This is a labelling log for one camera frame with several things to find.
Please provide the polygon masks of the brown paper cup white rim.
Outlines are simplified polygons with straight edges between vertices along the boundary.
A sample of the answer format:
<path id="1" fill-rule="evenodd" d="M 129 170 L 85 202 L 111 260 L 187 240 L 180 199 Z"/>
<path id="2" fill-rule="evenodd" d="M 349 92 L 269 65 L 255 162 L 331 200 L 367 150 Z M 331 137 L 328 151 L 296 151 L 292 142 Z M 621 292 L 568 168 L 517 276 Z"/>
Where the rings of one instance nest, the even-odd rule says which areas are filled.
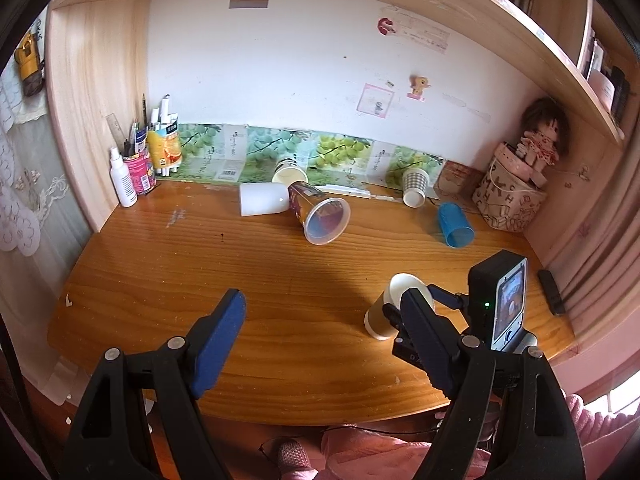
<path id="1" fill-rule="evenodd" d="M 432 294 L 420 278 L 408 273 L 395 274 L 378 300 L 364 315 L 364 327 L 371 337 L 386 340 L 396 336 L 401 321 L 401 297 L 404 292 L 414 288 L 421 293 L 427 304 L 435 309 Z"/>

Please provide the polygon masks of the blue plastic cup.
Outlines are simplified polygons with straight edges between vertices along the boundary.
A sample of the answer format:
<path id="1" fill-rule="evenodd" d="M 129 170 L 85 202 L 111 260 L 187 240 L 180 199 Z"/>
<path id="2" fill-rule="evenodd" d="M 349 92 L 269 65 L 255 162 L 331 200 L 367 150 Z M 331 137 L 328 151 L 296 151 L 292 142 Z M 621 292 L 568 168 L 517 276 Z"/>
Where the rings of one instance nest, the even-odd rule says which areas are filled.
<path id="1" fill-rule="evenodd" d="M 463 209 L 455 203 L 442 203 L 437 218 L 445 243 L 452 248 L 463 248 L 472 243 L 475 232 Z"/>

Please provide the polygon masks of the white plastic cup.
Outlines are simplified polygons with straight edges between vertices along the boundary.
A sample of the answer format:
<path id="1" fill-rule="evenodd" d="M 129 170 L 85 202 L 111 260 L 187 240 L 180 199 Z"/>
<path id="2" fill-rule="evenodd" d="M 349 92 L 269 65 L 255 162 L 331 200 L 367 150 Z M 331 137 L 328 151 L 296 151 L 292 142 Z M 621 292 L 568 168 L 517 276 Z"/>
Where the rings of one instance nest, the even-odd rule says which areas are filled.
<path id="1" fill-rule="evenodd" d="M 242 217 L 280 214 L 290 208 L 288 187 L 279 182 L 242 183 L 239 196 Z"/>

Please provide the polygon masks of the cream paper cup black print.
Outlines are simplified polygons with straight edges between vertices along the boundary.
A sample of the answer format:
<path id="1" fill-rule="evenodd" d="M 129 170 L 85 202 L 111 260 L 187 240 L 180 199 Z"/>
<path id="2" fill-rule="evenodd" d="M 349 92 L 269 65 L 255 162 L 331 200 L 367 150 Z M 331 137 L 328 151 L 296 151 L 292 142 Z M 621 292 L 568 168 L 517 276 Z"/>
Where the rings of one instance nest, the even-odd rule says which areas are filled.
<path id="1" fill-rule="evenodd" d="M 297 160 L 293 157 L 280 158 L 274 167 L 272 182 L 282 183 L 289 186 L 295 182 L 308 182 L 306 171 L 299 166 Z"/>

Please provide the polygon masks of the black remote control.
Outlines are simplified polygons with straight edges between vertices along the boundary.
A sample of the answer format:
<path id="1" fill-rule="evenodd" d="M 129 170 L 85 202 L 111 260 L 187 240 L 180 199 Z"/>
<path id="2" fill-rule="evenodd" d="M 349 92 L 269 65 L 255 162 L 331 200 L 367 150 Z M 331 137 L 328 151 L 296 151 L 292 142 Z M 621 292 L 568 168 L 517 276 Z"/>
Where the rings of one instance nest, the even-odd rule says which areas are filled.
<path id="1" fill-rule="evenodd" d="M 546 298 L 550 312 L 555 316 L 564 315 L 564 300 L 552 273 L 547 269 L 540 269 L 537 272 L 537 278 L 542 292 L 544 293 L 544 298 Z"/>

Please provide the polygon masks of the patterned fabric storage basket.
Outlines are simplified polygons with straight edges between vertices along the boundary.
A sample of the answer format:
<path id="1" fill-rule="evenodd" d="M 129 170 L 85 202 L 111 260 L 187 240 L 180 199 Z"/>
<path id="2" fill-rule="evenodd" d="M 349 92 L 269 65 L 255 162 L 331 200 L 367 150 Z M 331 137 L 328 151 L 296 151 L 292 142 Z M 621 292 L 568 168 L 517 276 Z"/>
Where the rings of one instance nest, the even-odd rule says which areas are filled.
<path id="1" fill-rule="evenodd" d="M 473 204 L 491 229 L 513 233 L 529 226 L 546 198 L 546 192 L 511 174 L 495 157 L 472 194 Z"/>

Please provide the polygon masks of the white spray bottle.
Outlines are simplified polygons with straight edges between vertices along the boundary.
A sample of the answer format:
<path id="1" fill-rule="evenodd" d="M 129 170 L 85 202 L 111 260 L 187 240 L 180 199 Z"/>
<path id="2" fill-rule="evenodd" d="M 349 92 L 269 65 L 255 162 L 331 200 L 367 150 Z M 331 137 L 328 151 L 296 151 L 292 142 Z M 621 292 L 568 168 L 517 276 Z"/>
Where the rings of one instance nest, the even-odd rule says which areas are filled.
<path id="1" fill-rule="evenodd" d="M 134 189 L 128 166 L 116 146 L 110 148 L 110 163 L 110 175 L 119 203 L 125 208 L 134 206 L 138 196 Z"/>

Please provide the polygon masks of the green leaf backsplash paper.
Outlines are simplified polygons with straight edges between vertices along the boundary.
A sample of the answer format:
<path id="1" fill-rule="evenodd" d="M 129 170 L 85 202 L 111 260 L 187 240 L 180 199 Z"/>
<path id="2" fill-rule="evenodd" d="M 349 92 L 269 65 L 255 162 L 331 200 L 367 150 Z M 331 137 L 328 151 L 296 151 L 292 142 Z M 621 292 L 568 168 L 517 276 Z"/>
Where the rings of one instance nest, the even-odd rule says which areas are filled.
<path id="1" fill-rule="evenodd" d="M 419 168 L 431 190 L 445 166 L 445 159 L 413 148 L 316 130 L 184 124 L 178 133 L 182 164 L 169 177 L 184 182 L 267 182 L 278 162 L 292 159 L 313 185 L 400 190 L 404 173 Z"/>

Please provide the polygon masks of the pink tin pen holder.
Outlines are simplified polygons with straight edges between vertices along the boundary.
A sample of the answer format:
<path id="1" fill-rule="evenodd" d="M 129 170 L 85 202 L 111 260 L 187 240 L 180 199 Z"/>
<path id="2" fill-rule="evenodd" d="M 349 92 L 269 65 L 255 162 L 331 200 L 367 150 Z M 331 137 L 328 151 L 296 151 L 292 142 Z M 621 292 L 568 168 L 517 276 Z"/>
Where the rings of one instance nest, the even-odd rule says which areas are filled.
<path id="1" fill-rule="evenodd" d="M 156 177 L 148 150 L 125 157 L 124 162 L 138 195 L 148 194 L 155 188 Z"/>

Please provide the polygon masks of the brown-haired rag doll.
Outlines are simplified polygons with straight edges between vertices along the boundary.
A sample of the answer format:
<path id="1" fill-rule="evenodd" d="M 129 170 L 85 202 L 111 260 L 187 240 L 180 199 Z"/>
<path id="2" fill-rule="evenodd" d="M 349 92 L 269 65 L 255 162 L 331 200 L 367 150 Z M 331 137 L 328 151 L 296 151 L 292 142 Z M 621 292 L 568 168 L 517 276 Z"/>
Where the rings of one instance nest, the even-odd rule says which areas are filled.
<path id="1" fill-rule="evenodd" d="M 540 98 L 524 110 L 521 130 L 516 154 L 529 166 L 528 180 L 536 188 L 543 188 L 547 183 L 544 170 L 556 165 L 568 153 L 568 118 L 554 99 Z"/>

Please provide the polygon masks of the clear plastic ruler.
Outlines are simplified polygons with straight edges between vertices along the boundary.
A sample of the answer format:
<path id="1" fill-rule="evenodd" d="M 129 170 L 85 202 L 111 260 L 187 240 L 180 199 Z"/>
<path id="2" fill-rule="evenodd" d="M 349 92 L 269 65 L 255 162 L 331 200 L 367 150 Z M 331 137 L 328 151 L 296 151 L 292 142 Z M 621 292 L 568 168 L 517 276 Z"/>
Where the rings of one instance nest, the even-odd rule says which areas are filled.
<path id="1" fill-rule="evenodd" d="M 115 114 L 108 114 L 105 116 L 108 128 L 111 131 L 112 138 L 118 147 L 119 151 L 125 147 L 125 141 L 127 140 L 126 134 L 122 131 L 122 127 L 119 125 L 119 121 Z"/>

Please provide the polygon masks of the white marker pen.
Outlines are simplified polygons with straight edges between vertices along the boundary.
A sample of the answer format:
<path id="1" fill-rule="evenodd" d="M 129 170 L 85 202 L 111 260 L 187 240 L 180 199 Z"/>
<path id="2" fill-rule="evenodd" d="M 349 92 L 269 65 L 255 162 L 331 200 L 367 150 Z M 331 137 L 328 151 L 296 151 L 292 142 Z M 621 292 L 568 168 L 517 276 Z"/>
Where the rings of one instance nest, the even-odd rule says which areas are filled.
<path id="1" fill-rule="evenodd" d="M 165 94 L 160 100 L 160 124 L 165 125 L 169 122 L 169 103 L 170 95 Z"/>

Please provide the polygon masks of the yellow hanging pouch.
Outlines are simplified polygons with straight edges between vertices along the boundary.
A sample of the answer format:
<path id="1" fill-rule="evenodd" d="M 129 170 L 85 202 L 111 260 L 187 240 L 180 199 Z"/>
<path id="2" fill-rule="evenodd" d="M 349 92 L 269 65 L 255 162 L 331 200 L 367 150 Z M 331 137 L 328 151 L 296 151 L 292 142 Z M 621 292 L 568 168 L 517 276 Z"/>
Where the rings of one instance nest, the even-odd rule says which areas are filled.
<path id="1" fill-rule="evenodd" d="M 14 51 L 14 60 L 18 67 L 24 96 L 28 98 L 35 96 L 44 86 L 44 77 L 37 38 L 32 32 L 26 32 L 18 44 Z"/>

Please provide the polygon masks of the cartoon pony wall sticker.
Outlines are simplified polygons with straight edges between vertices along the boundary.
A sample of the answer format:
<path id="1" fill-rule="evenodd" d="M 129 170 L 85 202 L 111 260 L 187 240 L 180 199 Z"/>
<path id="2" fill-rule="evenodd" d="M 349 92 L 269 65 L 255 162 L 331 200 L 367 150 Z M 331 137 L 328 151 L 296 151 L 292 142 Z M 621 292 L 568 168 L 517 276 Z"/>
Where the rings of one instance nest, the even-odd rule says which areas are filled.
<path id="1" fill-rule="evenodd" d="M 407 93 L 407 98 L 413 101 L 424 101 L 424 92 L 431 88 L 431 84 L 427 77 L 412 75 L 410 77 L 410 91 Z"/>

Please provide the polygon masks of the red cartoon wall sticker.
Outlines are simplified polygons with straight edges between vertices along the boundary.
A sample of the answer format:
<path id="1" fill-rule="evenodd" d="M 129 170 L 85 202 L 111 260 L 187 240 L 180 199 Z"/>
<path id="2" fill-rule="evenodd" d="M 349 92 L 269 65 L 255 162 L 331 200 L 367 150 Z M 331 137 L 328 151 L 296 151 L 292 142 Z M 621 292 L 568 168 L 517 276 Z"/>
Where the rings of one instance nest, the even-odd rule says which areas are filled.
<path id="1" fill-rule="evenodd" d="M 396 29 L 394 22 L 390 18 L 380 18 L 378 24 L 376 24 L 378 32 L 383 36 L 395 35 Z"/>

